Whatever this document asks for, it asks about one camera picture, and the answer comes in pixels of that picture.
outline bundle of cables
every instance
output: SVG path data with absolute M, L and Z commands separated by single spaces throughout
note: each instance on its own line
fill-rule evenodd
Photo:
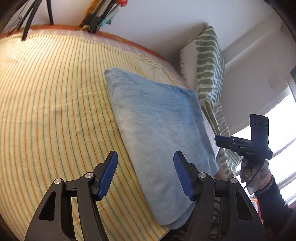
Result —
M 94 0 L 80 25 L 81 30 L 95 33 L 105 24 L 111 24 L 119 9 L 127 3 L 128 0 Z

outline green patterned pillow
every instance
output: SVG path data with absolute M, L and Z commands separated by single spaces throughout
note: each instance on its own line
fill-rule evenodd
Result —
M 206 27 L 181 52 L 181 69 L 189 87 L 198 94 L 203 113 L 215 135 L 229 136 L 219 99 L 221 96 L 224 57 L 212 26 Z M 220 148 L 216 157 L 218 178 L 227 180 L 235 175 L 241 158 L 230 150 Z
M 212 26 L 206 27 L 195 40 L 197 55 L 197 86 L 200 100 L 210 98 L 217 103 L 221 96 L 224 57 Z

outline pillow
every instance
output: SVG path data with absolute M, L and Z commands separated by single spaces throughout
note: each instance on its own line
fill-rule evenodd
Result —
M 210 98 L 212 103 L 219 101 L 224 67 L 224 57 L 212 26 L 206 27 L 181 52 L 182 74 L 200 100 Z
M 206 27 L 181 51 L 181 71 L 184 79 L 198 94 L 201 109 L 215 135 L 229 136 L 219 102 L 224 67 L 224 57 L 212 26 Z M 216 158 L 219 173 L 215 177 L 223 180 L 233 177 L 240 160 L 236 153 L 220 148 Z
M 153 215 L 161 225 L 181 227 L 194 203 L 184 195 L 175 151 L 199 171 L 211 176 L 218 171 L 196 93 L 119 68 L 107 69 L 105 77 L 117 126 Z

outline black sleeve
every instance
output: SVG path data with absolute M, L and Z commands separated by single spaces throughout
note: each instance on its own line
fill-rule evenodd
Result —
M 274 235 L 278 235 L 286 225 L 293 210 L 285 204 L 274 177 L 271 181 L 272 184 L 268 190 L 263 193 L 259 190 L 255 193 L 255 196 L 259 202 L 264 227 L 272 230 Z

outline black cable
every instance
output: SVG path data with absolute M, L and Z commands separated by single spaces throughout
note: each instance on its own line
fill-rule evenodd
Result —
M 34 7 L 35 3 L 37 0 L 35 0 L 31 6 L 28 8 L 28 10 L 26 11 L 25 15 L 22 17 L 21 21 L 18 24 L 17 30 L 19 30 L 22 26 L 22 24 L 24 23 L 24 21 L 26 20 L 27 16 L 29 15 L 29 13 L 31 12 L 32 8 Z
M 10 32 L 10 29 L 14 26 L 17 26 L 17 23 L 19 22 L 19 19 L 17 19 L 16 21 L 14 21 L 11 25 L 9 25 L 3 32 Z
M 54 20 L 52 17 L 52 2 L 51 2 L 51 0 L 46 0 L 46 3 L 47 3 L 47 11 L 48 11 L 48 15 L 49 15 L 49 21 L 50 21 L 50 24 L 53 25 Z
M 215 199 L 215 203 L 218 203 L 219 205 L 221 204 L 221 202 L 216 200 L 216 199 Z M 212 222 L 212 225 L 211 225 L 211 229 L 210 229 L 210 233 L 209 233 L 209 237 L 208 237 L 209 240 L 216 240 L 217 239 L 218 234 L 217 233 L 211 234 L 211 232 L 212 232 L 213 228 L 219 226 L 219 224 L 216 223 L 216 221 L 217 221 L 217 219 L 219 217 L 219 214 L 220 214 L 220 208 L 221 208 L 221 206 L 219 206 L 219 209 L 214 208 L 214 212 L 217 212 L 217 213 L 213 214 L 213 217 L 215 217 L 215 219 L 214 219 L 214 221 Z
M 258 169 L 258 171 L 256 172 L 256 174 L 251 178 L 251 180 L 246 184 L 246 186 L 244 187 L 244 189 L 251 183 L 251 181 L 253 181 L 254 177 L 256 177 L 256 175 L 258 174 L 258 172 L 261 170 L 262 167 L 260 167 Z
M 30 13 L 30 16 L 28 18 L 28 21 L 26 23 L 26 26 L 25 26 L 25 29 L 24 29 L 24 32 L 23 32 L 23 35 L 22 35 L 22 41 L 26 40 L 26 38 L 27 38 L 27 35 L 28 35 L 28 32 L 29 32 L 29 28 L 31 26 L 31 23 L 33 21 L 33 18 L 35 16 L 35 14 L 36 14 L 36 12 L 37 12 L 37 10 L 38 10 L 41 2 L 42 2 L 42 0 L 37 0 L 35 2 L 35 4 L 34 4 L 34 7 L 33 7 L 32 11 Z

